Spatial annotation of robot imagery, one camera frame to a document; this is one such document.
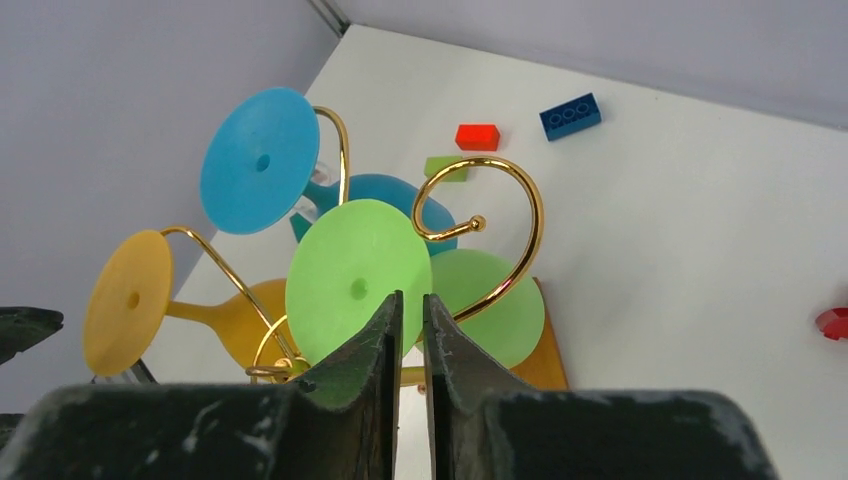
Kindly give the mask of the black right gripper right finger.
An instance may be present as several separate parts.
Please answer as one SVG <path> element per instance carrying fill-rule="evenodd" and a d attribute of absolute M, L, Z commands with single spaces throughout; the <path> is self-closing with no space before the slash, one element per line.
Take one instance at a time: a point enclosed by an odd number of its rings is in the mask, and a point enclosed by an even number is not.
<path fill-rule="evenodd" d="M 436 479 L 774 479 L 752 421 L 697 390 L 542 391 L 423 301 Z"/>

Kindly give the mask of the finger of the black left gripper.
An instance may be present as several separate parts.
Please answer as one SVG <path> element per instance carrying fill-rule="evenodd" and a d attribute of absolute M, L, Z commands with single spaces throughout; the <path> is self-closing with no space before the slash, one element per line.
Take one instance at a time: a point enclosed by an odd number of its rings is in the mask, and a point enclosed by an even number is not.
<path fill-rule="evenodd" d="M 63 328 L 64 315 L 36 307 L 1 308 L 1 364 Z"/>

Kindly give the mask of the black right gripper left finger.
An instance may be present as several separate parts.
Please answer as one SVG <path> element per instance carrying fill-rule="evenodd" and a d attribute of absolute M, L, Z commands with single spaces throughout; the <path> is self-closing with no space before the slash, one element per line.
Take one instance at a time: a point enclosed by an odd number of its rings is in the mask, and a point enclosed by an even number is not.
<path fill-rule="evenodd" d="M 1 452 L 5 479 L 390 479 L 403 295 L 284 384 L 58 389 Z"/>

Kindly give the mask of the gold wire glass rack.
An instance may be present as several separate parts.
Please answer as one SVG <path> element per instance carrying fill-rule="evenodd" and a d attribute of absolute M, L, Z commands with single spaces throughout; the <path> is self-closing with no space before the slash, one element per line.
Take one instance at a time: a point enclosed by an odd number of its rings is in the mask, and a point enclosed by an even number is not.
<path fill-rule="evenodd" d="M 400 290 L 406 300 L 405 348 L 423 345 L 421 302 L 438 296 L 461 331 L 503 366 L 542 389 L 567 384 L 547 307 L 537 281 L 527 277 L 544 227 L 540 193 L 518 166 L 494 146 L 472 157 L 432 157 L 422 188 L 383 174 L 344 174 L 336 183 L 308 183 L 304 195 L 318 209 L 316 222 L 297 230 L 299 241 L 287 279 L 256 285 L 216 306 L 173 302 L 172 317 L 212 328 L 230 356 L 258 376 L 266 373 L 266 343 L 280 328 L 294 342 L 279 368 L 314 365 L 366 323 L 382 297 Z M 510 174 L 531 207 L 528 244 L 516 264 L 457 245 L 480 231 L 475 216 L 457 223 L 431 190 L 473 167 Z"/>

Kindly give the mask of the yellow plastic wine glass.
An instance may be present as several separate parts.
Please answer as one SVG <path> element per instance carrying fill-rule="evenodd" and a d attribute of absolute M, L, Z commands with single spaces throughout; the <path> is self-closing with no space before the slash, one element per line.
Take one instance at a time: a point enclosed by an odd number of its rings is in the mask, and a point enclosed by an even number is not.
<path fill-rule="evenodd" d="M 173 298 L 174 255 L 168 236 L 184 235 L 213 261 L 236 294 L 218 305 Z M 85 315 L 82 350 L 97 375 L 120 373 L 141 359 L 165 317 L 209 327 L 251 382 L 284 383 L 308 367 L 287 325 L 286 282 L 274 279 L 248 286 L 195 230 L 170 226 L 128 237 L 104 265 Z"/>

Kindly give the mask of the green plastic wine glass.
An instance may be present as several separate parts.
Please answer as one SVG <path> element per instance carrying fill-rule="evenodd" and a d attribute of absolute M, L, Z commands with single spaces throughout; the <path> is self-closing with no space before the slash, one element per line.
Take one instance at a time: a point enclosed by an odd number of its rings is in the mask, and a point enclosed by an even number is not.
<path fill-rule="evenodd" d="M 288 324 L 303 357 L 316 365 L 350 340 L 385 298 L 403 300 L 402 351 L 422 348 L 423 298 L 451 314 L 492 290 L 512 265 L 475 249 L 431 256 L 411 221 L 375 200 L 349 201 L 320 218 L 293 255 L 285 289 Z"/>

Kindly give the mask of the blue plastic wine glass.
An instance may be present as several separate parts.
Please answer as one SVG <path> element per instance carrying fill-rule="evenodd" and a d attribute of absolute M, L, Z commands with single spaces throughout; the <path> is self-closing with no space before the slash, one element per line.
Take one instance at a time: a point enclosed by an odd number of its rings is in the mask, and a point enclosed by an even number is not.
<path fill-rule="evenodd" d="M 316 107 L 289 87 L 262 90 L 240 103 L 210 141 L 201 169 L 202 207 L 217 229 L 261 232 L 291 213 L 320 153 Z M 412 219 L 419 188 L 382 173 L 339 179 L 340 196 L 375 200 Z M 320 218 L 327 216 L 328 210 Z"/>

